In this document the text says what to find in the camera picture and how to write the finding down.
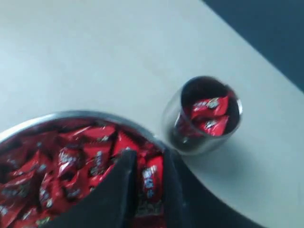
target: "white table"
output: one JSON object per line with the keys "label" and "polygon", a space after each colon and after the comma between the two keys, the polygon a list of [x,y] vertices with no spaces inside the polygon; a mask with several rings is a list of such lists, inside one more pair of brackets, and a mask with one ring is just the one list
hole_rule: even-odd
{"label": "white table", "polygon": [[304,95],[198,0],[0,0],[0,130],[69,109],[162,137],[188,79],[228,82],[244,106],[219,151],[185,158],[216,196],[270,228],[304,227]]}

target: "stainless steel bowl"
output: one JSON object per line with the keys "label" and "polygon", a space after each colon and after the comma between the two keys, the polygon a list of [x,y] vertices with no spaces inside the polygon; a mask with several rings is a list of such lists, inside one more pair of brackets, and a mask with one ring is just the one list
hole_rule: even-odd
{"label": "stainless steel bowl", "polygon": [[50,130],[70,130],[74,127],[81,127],[79,122],[88,121],[95,125],[114,123],[123,126],[128,131],[138,134],[140,137],[154,143],[161,151],[168,147],[154,134],[140,125],[125,118],[95,111],[66,111],[48,114],[20,123],[0,133],[0,153],[9,150],[17,142],[16,139],[24,134],[42,133]]}

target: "dark floor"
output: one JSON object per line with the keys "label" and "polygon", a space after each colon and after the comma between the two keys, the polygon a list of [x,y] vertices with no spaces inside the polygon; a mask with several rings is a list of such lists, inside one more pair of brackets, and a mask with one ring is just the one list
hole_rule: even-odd
{"label": "dark floor", "polygon": [[304,91],[304,1],[205,0],[233,29]]}

